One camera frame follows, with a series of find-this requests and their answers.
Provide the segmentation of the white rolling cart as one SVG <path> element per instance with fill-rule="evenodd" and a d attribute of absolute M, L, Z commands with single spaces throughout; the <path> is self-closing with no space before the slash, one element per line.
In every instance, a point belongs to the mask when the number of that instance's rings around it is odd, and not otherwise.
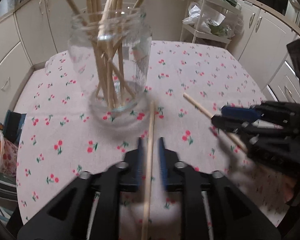
<path fill-rule="evenodd" d="M 243 25 L 237 0 L 188 0 L 180 40 L 227 47 Z"/>

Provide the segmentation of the cherry print tablecloth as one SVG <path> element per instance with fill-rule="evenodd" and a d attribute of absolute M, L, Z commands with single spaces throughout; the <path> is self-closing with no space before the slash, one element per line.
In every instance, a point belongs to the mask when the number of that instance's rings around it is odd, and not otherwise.
<path fill-rule="evenodd" d="M 155 103 L 154 141 L 196 171 L 220 171 L 279 226 L 287 207 L 281 174 L 255 164 L 210 120 L 187 102 L 188 94 L 212 114 L 223 106 L 250 107 L 265 96 L 253 78 L 226 50 L 181 42 L 154 41 L 140 102 L 117 115 L 94 110 L 80 87 L 66 52 L 34 72 L 16 110 L 26 119 L 17 160 L 17 197 L 29 231 L 51 235 L 56 218 L 35 215 L 81 172 L 100 173 L 149 138 L 149 105 Z"/>

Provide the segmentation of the wooden chopstick long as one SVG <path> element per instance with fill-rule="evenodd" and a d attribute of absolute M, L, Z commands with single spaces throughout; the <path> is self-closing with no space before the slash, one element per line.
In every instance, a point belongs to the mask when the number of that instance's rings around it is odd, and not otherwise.
<path fill-rule="evenodd" d="M 121 10 L 121 9 L 122 9 L 122 6 L 123 6 L 123 0 L 117 0 L 117 7 L 116 7 L 117 10 Z M 119 71 L 120 71 L 120 74 L 121 74 L 122 76 L 124 76 L 124 71 L 123 71 L 122 41 L 119 42 L 117 52 L 118 52 Z M 125 87 L 124 87 L 124 84 L 123 84 L 123 82 L 120 82 L 120 96 L 121 96 L 120 103 L 121 103 L 121 106 L 124 105 L 124 93 L 125 93 Z"/>

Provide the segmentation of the red patterned plastic bag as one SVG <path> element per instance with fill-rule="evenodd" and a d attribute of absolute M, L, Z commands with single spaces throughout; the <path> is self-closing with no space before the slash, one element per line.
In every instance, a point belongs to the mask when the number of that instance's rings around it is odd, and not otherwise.
<path fill-rule="evenodd" d="M 0 173 L 16 177 L 18 147 L 7 140 L 0 130 Z"/>

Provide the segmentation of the clear glass jar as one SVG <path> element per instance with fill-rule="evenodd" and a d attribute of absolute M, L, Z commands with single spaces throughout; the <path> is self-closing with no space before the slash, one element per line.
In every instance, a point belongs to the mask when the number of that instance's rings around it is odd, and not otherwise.
<path fill-rule="evenodd" d="M 120 113 L 141 100 L 152 42 L 145 16 L 126 7 L 72 18 L 68 52 L 92 109 Z"/>

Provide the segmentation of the white electric kettle pot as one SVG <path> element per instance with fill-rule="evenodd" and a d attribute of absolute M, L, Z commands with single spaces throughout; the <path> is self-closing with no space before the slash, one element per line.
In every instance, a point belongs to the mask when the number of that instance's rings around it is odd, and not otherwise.
<path fill-rule="evenodd" d="M 288 0 L 285 16 L 297 26 L 300 25 L 300 4 L 297 0 Z"/>

